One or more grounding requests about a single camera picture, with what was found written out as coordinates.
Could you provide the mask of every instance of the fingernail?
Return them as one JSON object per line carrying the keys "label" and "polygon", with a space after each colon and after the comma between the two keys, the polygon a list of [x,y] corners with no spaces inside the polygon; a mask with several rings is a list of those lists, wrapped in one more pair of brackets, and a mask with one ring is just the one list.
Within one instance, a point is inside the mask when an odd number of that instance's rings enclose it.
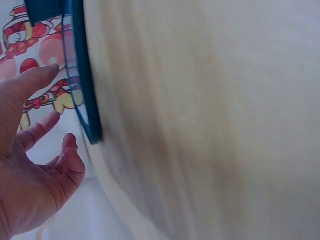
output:
{"label": "fingernail", "polygon": [[59,65],[58,64],[53,64],[52,66],[51,66],[54,70],[56,70],[56,71],[59,71]]}

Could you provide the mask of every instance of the patterned fabric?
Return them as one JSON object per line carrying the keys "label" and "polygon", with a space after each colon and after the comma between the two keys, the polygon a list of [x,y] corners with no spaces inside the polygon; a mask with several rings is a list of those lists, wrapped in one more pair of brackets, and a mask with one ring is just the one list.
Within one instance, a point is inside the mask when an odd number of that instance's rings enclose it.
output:
{"label": "patterned fabric", "polygon": [[[59,64],[60,71],[53,83],[47,88],[36,92],[24,105],[23,116],[19,130],[28,128],[52,111],[59,112],[61,119],[58,125],[42,141],[27,154],[36,164],[46,164],[61,151],[62,139],[67,133],[77,137],[78,153],[86,165],[85,178],[95,177],[91,168],[86,146],[83,140],[81,125],[74,110],[71,90],[74,92],[75,103],[80,106],[84,103],[79,89],[79,78],[70,75],[70,84],[65,67],[62,29],[68,30],[70,24],[62,24],[61,17],[37,23],[31,27],[23,0],[0,0],[0,83],[10,81],[28,69]],[[83,199],[71,199],[72,204],[64,207],[55,217],[46,224],[32,232],[15,237],[23,240],[67,239],[66,235],[73,235],[74,229],[68,227],[69,222],[63,222],[67,215],[72,215],[74,220],[81,220],[83,214],[78,208],[85,207]],[[75,221],[77,227],[81,222]]]}

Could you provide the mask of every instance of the finger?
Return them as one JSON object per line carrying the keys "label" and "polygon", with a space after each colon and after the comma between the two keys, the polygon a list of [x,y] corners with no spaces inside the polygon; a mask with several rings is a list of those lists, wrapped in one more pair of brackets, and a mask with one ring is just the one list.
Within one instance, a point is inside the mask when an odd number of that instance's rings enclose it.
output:
{"label": "finger", "polygon": [[36,91],[47,87],[58,75],[59,65],[31,68],[15,80],[6,82],[6,91],[13,93],[24,104]]}
{"label": "finger", "polygon": [[63,160],[67,165],[67,169],[64,174],[58,176],[57,180],[63,188],[66,200],[68,200],[82,183],[85,177],[86,167],[78,155],[77,150],[73,147],[69,147],[66,150]]}
{"label": "finger", "polygon": [[61,155],[59,156],[58,161],[54,166],[54,168],[57,169],[62,174],[65,173],[68,167],[67,162],[65,161],[65,155],[68,148],[74,148],[76,150],[78,149],[78,146],[76,143],[76,137],[72,133],[68,133],[67,135],[64,136]]}
{"label": "finger", "polygon": [[68,133],[67,135],[65,135],[62,143],[62,151],[67,150],[67,148],[76,148],[76,147],[77,147],[77,140],[75,135],[73,135],[72,133]]}
{"label": "finger", "polygon": [[41,121],[33,124],[26,130],[19,132],[16,137],[22,143],[24,149],[28,151],[54,128],[59,122],[59,119],[60,114],[58,112],[51,112]]}

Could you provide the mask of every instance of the red flower pattern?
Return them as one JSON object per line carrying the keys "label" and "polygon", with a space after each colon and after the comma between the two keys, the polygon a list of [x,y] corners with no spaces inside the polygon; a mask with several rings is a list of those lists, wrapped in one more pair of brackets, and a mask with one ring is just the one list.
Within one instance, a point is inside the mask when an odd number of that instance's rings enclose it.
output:
{"label": "red flower pattern", "polygon": [[5,51],[5,55],[7,55],[8,59],[13,59],[17,53],[17,46],[15,44],[10,44]]}

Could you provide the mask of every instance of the cartoon character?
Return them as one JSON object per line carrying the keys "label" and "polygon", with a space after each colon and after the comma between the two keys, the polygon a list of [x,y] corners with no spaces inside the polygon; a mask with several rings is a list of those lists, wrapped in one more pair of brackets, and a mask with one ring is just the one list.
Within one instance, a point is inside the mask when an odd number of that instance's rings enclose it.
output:
{"label": "cartoon character", "polygon": [[13,58],[27,52],[27,49],[36,44],[39,38],[48,35],[54,25],[46,20],[31,27],[25,5],[19,5],[10,13],[13,19],[3,28],[3,39],[6,55]]}
{"label": "cartoon character", "polygon": [[[35,59],[28,58],[22,63],[20,67],[20,73],[38,66],[39,64]],[[62,114],[65,109],[74,109],[75,106],[71,91],[73,92],[75,104],[77,106],[82,105],[84,103],[84,99],[77,73],[78,71],[76,69],[71,69],[69,71],[70,79],[68,81],[66,79],[66,69],[63,68],[56,77],[56,79],[58,79],[57,81],[55,80],[47,88],[37,91],[23,105],[23,116],[20,122],[19,130],[25,130],[31,125],[29,117],[31,110],[38,110],[43,106],[52,105],[56,112]]]}

